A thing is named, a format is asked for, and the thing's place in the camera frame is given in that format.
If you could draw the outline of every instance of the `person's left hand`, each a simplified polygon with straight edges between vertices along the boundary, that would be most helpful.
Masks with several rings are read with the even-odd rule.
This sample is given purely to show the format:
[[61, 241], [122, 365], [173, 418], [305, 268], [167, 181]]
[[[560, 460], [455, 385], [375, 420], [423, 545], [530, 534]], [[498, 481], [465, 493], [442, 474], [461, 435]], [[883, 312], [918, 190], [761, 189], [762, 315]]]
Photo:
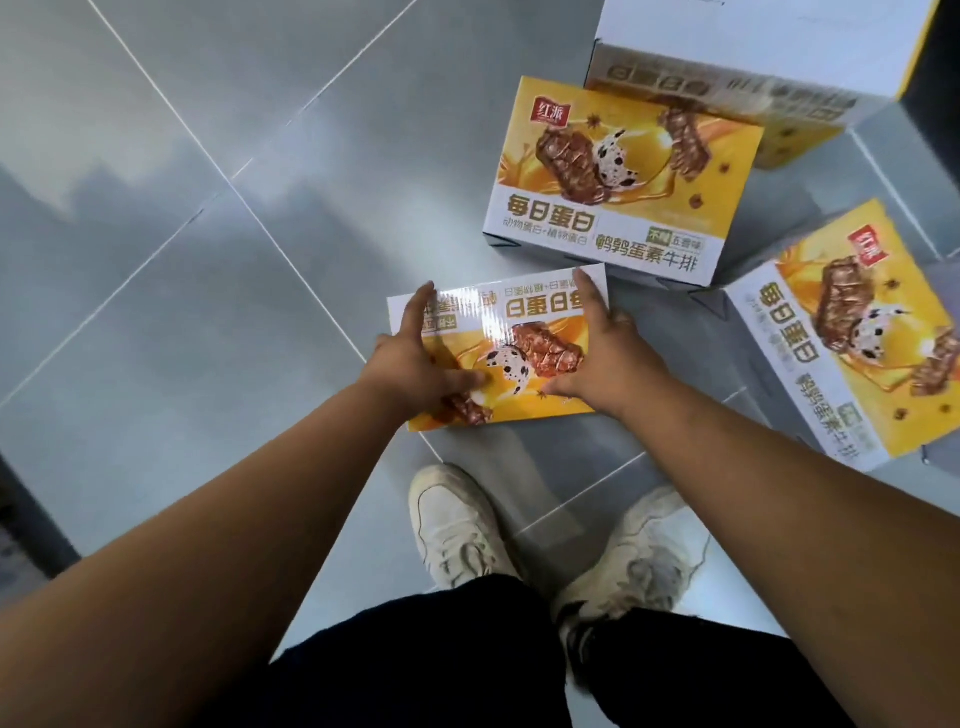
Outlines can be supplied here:
[[465, 394], [483, 386], [486, 375], [476, 370], [443, 369], [423, 346], [423, 315], [434, 295], [433, 281], [422, 285], [403, 311], [396, 336], [381, 334], [358, 383], [375, 387], [399, 404], [406, 419], [440, 408], [441, 398]]

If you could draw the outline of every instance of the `white shoe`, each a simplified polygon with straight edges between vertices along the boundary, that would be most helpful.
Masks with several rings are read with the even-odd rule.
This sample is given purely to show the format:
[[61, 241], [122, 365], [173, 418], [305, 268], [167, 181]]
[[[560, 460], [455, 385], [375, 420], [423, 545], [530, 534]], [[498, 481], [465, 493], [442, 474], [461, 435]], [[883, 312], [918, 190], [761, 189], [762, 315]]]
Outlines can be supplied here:
[[619, 619], [635, 607], [672, 612], [704, 563], [708, 544], [707, 530], [672, 486], [627, 511], [596, 566], [553, 602], [574, 671], [592, 623]]
[[431, 465], [410, 486], [417, 549], [441, 589], [492, 573], [519, 575], [477, 482], [452, 465]]

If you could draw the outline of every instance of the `pants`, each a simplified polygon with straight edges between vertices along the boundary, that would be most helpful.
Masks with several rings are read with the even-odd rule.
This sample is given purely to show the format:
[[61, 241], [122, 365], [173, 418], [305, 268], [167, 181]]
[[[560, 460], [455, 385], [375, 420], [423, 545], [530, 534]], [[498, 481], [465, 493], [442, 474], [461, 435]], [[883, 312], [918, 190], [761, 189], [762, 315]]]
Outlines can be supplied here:
[[[852, 725], [789, 640], [634, 609], [599, 622], [581, 678], [623, 728]], [[570, 726], [566, 663], [546, 603], [485, 576], [383, 604], [241, 680], [202, 726]]]

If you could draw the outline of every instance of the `finger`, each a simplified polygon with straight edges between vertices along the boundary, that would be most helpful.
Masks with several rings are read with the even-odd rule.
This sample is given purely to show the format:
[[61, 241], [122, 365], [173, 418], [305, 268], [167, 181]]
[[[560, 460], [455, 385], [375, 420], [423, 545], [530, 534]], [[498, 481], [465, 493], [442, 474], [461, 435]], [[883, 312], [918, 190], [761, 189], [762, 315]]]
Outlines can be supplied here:
[[628, 326], [630, 328], [636, 328], [636, 321], [634, 321], [634, 317], [622, 308], [615, 308], [611, 312], [611, 320], [615, 324], [623, 324], [624, 326]]
[[545, 395], [554, 395], [556, 397], [579, 397], [579, 380], [575, 374], [555, 376], [547, 379], [540, 391]]
[[407, 307], [403, 309], [403, 321], [400, 323], [400, 336], [420, 339], [423, 332], [423, 314], [433, 296], [433, 281], [429, 280], [411, 296]]
[[480, 389], [487, 383], [487, 373], [476, 369], [449, 369], [444, 372], [444, 394], [459, 395]]
[[600, 289], [580, 268], [573, 271], [573, 279], [577, 284], [577, 290], [580, 291], [580, 301], [584, 305], [587, 326], [598, 329], [604, 327], [610, 321], [610, 313], [607, 311], [603, 296], [600, 295]]

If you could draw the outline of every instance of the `hand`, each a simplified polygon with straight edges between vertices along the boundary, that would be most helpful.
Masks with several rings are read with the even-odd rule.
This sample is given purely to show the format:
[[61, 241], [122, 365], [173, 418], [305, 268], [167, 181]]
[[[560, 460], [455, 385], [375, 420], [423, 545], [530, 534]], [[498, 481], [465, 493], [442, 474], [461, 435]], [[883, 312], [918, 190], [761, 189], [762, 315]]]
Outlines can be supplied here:
[[421, 333], [423, 314], [434, 293], [433, 281], [420, 287], [403, 311], [399, 333], [376, 338], [373, 356], [358, 379], [399, 405], [407, 420], [439, 409], [443, 397], [482, 387], [487, 378], [475, 370], [443, 369], [431, 360]]
[[579, 268], [573, 279], [584, 304], [589, 354], [576, 372], [550, 379], [542, 392], [579, 398], [598, 412], [622, 419], [638, 384], [659, 381], [670, 373], [660, 355], [640, 338], [630, 314], [611, 314], [590, 276]]

